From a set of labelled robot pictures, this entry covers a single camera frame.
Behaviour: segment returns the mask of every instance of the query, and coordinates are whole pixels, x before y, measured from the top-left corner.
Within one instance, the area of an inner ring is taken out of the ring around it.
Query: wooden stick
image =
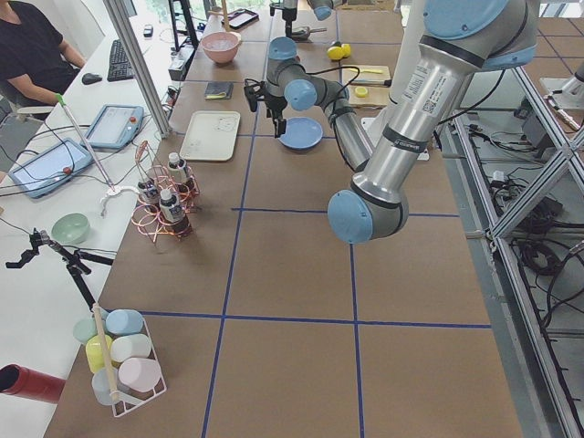
[[[221,8],[223,9],[225,32],[231,32],[231,27],[229,26],[229,13],[227,12],[227,0],[221,0]]]
[[[95,319],[95,327],[98,329],[99,344],[101,346],[101,356],[103,356],[103,363],[106,368],[106,375],[108,376],[109,385],[109,395],[116,404],[120,402],[120,392],[118,391],[118,386],[116,385],[116,375],[113,372],[113,366],[111,365],[110,349],[108,348],[108,342],[106,341],[106,332],[103,329],[103,320],[101,319],[101,308],[98,303],[93,305],[93,318]]]

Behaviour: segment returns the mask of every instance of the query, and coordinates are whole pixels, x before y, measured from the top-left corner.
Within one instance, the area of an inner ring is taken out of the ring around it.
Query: label sticker
[[[417,66],[402,96],[415,110],[437,117],[450,99],[455,85],[456,78]]]

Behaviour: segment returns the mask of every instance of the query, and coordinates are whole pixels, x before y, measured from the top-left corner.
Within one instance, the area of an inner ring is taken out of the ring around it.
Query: robotic arm
[[[308,0],[308,5],[314,11],[314,15],[318,21],[325,20],[330,17],[332,10],[340,5],[343,5],[347,0]],[[270,3],[270,16],[274,16],[276,9],[282,11],[282,19],[285,22],[285,35],[288,38],[292,37],[292,22],[297,19],[298,0],[278,0]]]
[[[374,148],[342,86],[308,75],[297,62],[292,40],[282,37],[270,43],[266,81],[259,86],[268,114],[274,99],[280,102],[280,120],[283,100],[295,110],[320,106],[356,171],[350,190],[335,193],[328,204],[328,221],[341,240],[366,242],[405,225],[408,204],[402,186],[433,130],[458,93],[465,92],[469,75],[531,60],[538,10],[538,0],[428,0],[421,59]],[[250,89],[246,94],[251,96]]]

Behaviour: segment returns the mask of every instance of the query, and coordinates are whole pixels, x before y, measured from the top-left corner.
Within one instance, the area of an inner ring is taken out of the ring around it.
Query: blue plate
[[[286,133],[279,138],[284,146],[296,151],[314,148],[320,139],[322,139],[320,123],[309,117],[288,119]]]

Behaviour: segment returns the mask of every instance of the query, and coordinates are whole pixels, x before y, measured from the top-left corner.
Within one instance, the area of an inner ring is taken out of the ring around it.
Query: white tray
[[[196,111],[191,116],[180,155],[191,161],[231,159],[240,117],[236,111]]]

